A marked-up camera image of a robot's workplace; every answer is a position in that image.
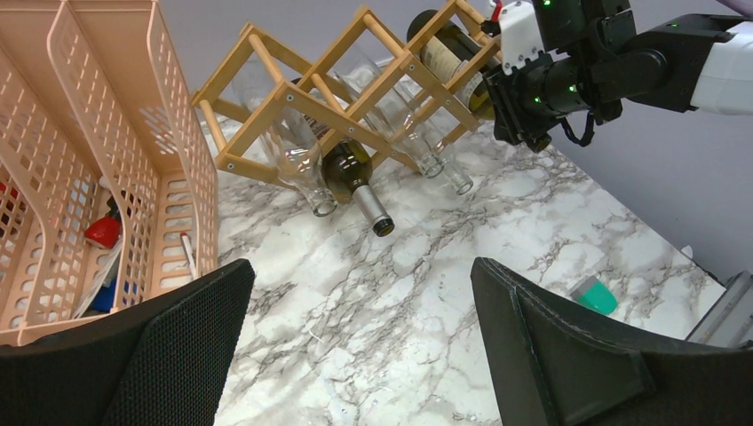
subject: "white marble surface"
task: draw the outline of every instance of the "white marble surface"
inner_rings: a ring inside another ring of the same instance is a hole
[[[553,148],[516,149],[485,126],[457,151],[475,182],[463,197],[394,162],[377,171],[397,225],[382,239],[354,206],[317,219],[296,193],[221,173],[222,263],[246,257],[258,278],[217,425],[501,424],[476,256],[561,295],[596,274],[613,318],[678,338],[722,294]]]

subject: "wine bottle label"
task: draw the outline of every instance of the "wine bottle label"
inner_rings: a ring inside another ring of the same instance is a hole
[[[437,79],[443,83],[452,80],[468,61],[460,60],[455,54],[448,49],[437,37],[432,37],[429,43],[421,49],[419,56],[421,62],[428,67]],[[455,96],[465,107],[471,104],[471,95],[476,87],[483,82],[480,73],[476,73],[471,80],[465,84]]]
[[[465,64],[467,63],[467,60],[461,62],[460,67],[458,67],[456,70],[456,73],[460,72],[460,70],[463,69],[463,67],[465,67]],[[460,88],[459,91],[457,91],[455,96],[457,96],[457,98],[460,99],[461,102],[463,102],[463,105],[468,107],[471,104],[471,95],[481,83],[484,83],[484,77],[481,75],[481,73],[476,73],[471,77],[471,80],[469,80],[468,83],[466,83],[462,88]]]

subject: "green wine bottle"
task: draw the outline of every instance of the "green wine bottle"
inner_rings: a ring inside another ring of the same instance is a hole
[[[408,41],[418,34],[436,13],[435,10],[419,13],[408,27]],[[448,22],[421,48],[418,58],[438,80],[447,83],[480,50],[481,48],[476,42],[465,34],[460,27]],[[489,97],[481,73],[497,66],[499,66],[499,62],[495,58],[490,59],[481,68],[480,73],[476,73],[464,87],[456,92],[456,97],[479,120],[493,121],[495,119],[492,99]]]
[[[306,120],[318,139],[329,130],[329,126],[311,117],[307,116]],[[369,221],[372,231],[385,237],[395,229],[395,223],[369,185],[373,172],[369,153],[360,142],[351,138],[343,138],[321,163],[321,174],[329,190],[341,197],[352,198]]]

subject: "wine rack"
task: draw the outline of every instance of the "wine rack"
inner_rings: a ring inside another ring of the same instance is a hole
[[[417,54],[437,30],[455,16],[463,23],[469,35],[480,44],[481,49],[452,80],[443,84],[421,63]],[[322,154],[328,153],[344,135],[347,135],[375,150],[372,156],[375,168],[386,159],[393,158],[417,170],[409,157],[391,147],[391,143],[402,138],[407,129],[398,130],[387,139],[360,124],[360,120],[386,92],[407,75],[421,87],[411,99],[412,105],[416,106],[415,122],[426,121],[441,107],[459,122],[444,136],[442,146],[437,147],[438,151],[454,143],[466,131],[476,130],[479,122],[453,93],[463,88],[489,59],[500,55],[499,37],[490,38],[480,30],[483,20],[483,16],[465,0],[448,0],[412,40],[403,43],[366,5],[363,5],[337,40],[314,63],[265,30],[247,22],[234,47],[209,80],[194,94],[192,100],[194,106],[202,110],[207,127],[217,145],[218,155],[215,163],[220,170],[290,188],[277,178],[275,167],[248,160],[243,158],[243,155],[259,135],[269,128],[284,107],[292,107],[330,127],[330,130],[319,139]],[[343,84],[330,76],[329,71],[367,31],[384,45],[393,55],[393,59],[383,68],[381,75],[358,98],[353,99]],[[274,88],[251,114],[244,107],[221,98],[221,94],[254,53],[274,81]],[[295,84],[288,81],[283,76],[279,64],[284,64],[302,77]],[[326,104],[310,94],[314,89],[325,98]],[[346,102],[347,107],[341,107],[337,98]],[[216,114],[242,123],[241,128],[230,140],[223,134]]]

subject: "plastic basket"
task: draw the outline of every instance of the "plastic basket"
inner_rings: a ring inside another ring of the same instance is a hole
[[[110,192],[123,218],[110,313],[217,267],[217,172],[156,1],[0,4],[0,344],[70,319],[107,253],[83,237]],[[125,191],[130,196],[121,196]]]

